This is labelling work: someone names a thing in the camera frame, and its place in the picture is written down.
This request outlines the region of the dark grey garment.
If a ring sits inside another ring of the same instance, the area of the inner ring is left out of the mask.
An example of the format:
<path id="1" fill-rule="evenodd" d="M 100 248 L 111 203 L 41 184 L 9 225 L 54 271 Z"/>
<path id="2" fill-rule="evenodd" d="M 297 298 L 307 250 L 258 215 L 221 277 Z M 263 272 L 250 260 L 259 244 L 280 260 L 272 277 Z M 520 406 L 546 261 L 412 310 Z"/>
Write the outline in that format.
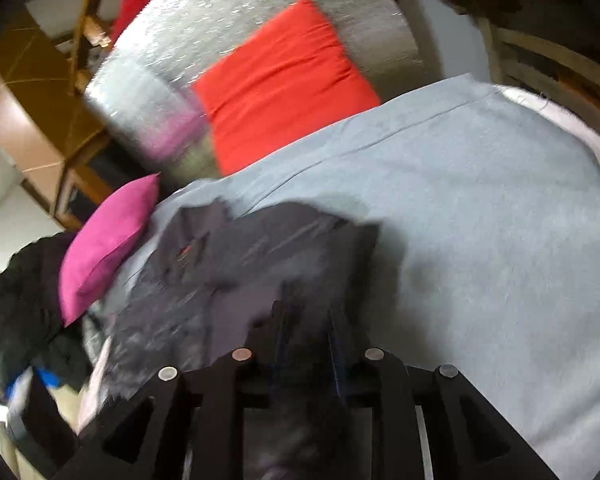
<path id="1" fill-rule="evenodd" d="M 245 417 L 246 477 L 358 478 L 328 333 L 334 314 L 358 318 L 378 233 L 302 203 L 241 217 L 219 201 L 181 208 L 114 315 L 106 395 L 127 399 L 161 367 L 199 370 L 271 337 L 273 402 Z"/>

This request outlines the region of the black clothes pile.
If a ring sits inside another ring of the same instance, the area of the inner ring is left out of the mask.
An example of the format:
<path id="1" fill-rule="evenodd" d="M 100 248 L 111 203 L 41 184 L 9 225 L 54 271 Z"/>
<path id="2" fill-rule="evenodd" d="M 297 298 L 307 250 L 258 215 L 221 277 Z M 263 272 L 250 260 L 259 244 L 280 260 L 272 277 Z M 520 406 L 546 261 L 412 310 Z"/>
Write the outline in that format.
<path id="1" fill-rule="evenodd" d="M 76 236 L 60 232 L 27 244 L 0 272 L 0 404 L 29 367 L 54 384 L 80 391 L 92 374 L 80 323 L 65 324 L 58 283 L 65 254 Z"/>

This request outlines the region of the blue jacket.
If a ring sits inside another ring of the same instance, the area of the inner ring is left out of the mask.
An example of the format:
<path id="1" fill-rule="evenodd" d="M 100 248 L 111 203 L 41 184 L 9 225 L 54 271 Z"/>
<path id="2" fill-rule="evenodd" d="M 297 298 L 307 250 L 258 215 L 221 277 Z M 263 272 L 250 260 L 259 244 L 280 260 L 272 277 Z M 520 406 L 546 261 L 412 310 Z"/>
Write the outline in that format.
<path id="1" fill-rule="evenodd" d="M 5 396 L 7 401 L 9 401 L 12 398 L 18 380 L 25 378 L 29 372 L 37 374 L 38 378 L 42 380 L 42 384 L 46 388 L 58 389 L 62 386 L 61 380 L 54 373 L 50 372 L 49 370 L 43 370 L 42 368 L 30 366 L 24 372 L 22 372 L 16 379 L 14 379 L 10 384 L 7 385 L 5 389 Z"/>

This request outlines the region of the light grey bed blanket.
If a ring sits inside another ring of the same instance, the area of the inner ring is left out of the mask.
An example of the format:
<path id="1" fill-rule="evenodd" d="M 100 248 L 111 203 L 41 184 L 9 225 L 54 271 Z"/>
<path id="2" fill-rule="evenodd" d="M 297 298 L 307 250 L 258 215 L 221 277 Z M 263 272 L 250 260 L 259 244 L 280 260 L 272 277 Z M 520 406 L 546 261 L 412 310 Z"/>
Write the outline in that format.
<path id="1" fill-rule="evenodd" d="M 102 302 L 121 310 L 182 207 L 307 203 L 381 225 L 370 336 L 456 365 L 562 479 L 600 471 L 600 136 L 468 76 L 336 122 L 164 200 Z"/>

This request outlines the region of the pink cushion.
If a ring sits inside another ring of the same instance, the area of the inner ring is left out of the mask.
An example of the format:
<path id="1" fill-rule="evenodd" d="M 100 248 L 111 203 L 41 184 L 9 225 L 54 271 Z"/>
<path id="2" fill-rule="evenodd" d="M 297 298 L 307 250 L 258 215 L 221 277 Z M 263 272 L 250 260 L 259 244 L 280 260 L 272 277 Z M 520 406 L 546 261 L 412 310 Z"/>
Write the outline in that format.
<path id="1" fill-rule="evenodd" d="M 59 270 L 58 296 L 65 325 L 76 322 L 109 288 L 118 267 L 142 237 L 159 191 L 158 174 L 123 185 L 76 234 Z"/>

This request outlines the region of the silver foil insulation panel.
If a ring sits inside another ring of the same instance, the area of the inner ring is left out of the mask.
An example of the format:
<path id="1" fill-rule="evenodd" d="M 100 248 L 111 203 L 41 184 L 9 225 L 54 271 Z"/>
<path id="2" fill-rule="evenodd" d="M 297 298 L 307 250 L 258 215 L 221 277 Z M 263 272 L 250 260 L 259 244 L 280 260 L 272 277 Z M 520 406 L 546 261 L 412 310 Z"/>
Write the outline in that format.
<path id="1" fill-rule="evenodd" d="M 210 128 L 192 83 L 296 0 L 151 0 L 122 32 L 84 98 L 112 136 L 174 190 L 214 177 Z M 381 101 L 428 84 L 394 0 L 313 0 Z"/>

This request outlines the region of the brown wooden cabinet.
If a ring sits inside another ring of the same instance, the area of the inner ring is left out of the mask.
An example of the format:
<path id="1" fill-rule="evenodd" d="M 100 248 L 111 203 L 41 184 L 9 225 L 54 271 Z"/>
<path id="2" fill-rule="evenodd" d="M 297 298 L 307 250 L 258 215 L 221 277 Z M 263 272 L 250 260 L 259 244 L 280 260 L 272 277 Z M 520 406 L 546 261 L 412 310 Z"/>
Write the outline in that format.
<path id="1" fill-rule="evenodd" d="M 69 63 L 25 6 L 0 29 L 0 149 L 24 189 L 77 230 L 106 198 L 146 170 L 69 89 Z"/>

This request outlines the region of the red square cushion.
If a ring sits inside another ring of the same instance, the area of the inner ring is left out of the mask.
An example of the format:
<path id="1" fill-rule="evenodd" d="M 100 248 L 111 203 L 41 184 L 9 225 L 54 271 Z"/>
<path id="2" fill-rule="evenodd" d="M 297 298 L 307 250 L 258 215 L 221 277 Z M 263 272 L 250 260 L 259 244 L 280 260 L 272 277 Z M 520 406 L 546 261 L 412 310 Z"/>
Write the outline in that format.
<path id="1" fill-rule="evenodd" d="M 297 0 L 192 84 L 228 176 L 381 103 L 312 0 Z"/>

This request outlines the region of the wooden shelf unit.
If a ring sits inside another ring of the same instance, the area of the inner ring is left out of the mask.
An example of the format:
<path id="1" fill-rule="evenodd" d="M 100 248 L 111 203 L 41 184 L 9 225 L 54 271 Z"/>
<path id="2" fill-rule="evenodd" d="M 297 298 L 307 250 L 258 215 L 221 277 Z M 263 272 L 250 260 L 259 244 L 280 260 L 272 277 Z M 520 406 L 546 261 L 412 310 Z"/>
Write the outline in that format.
<path id="1" fill-rule="evenodd" d="M 600 0 L 443 0 L 480 29 L 492 81 L 547 96 L 600 134 Z"/>

